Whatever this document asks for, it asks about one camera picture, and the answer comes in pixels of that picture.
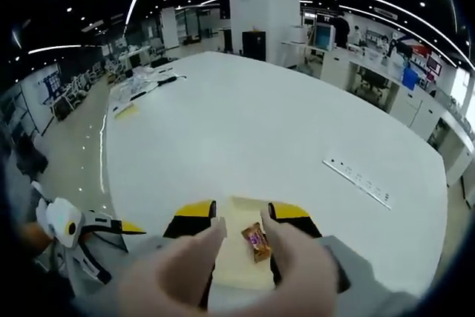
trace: white tabletop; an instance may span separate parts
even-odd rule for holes
[[[298,204],[393,291],[421,295],[445,236],[442,158],[383,111],[327,83],[265,62],[202,53],[166,65],[187,79],[135,101],[106,127],[119,218],[162,234],[174,212],[231,195]],[[363,168],[394,196],[391,210],[322,163]],[[132,247],[138,237],[127,237]]]

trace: power outlet strip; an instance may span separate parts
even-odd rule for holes
[[[323,159],[323,163],[349,180],[384,207],[391,209],[393,206],[393,196],[371,179],[368,174],[364,174],[360,168],[354,166],[352,163],[334,154],[328,155],[327,158]]]

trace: white cabinet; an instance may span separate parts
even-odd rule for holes
[[[338,51],[325,53],[320,79],[337,88],[346,90],[349,82],[350,61],[347,56],[339,56]]]
[[[402,124],[410,127],[416,117],[420,105],[420,98],[415,97],[408,89],[399,87],[389,114]]]
[[[410,129],[424,141],[429,140],[442,115],[443,108],[432,98],[424,100],[414,118]]]
[[[447,185],[452,186],[465,172],[468,165],[472,161],[472,155],[469,150],[464,147],[455,163],[447,170]]]

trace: candy wrapper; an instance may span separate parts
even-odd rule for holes
[[[251,244],[255,263],[270,258],[271,249],[259,223],[252,224],[249,228],[244,229],[241,234]]]

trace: glossy floor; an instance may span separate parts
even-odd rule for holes
[[[205,50],[217,50],[215,37],[200,44],[177,48],[169,56],[184,57]],[[50,164],[41,182],[51,197],[65,197],[81,209],[93,209],[114,215],[108,191],[105,160],[104,116],[109,87],[102,79],[85,101],[63,122],[53,122],[44,136]],[[448,190],[448,220],[437,281],[451,263],[470,222],[471,211],[463,200],[460,183]]]

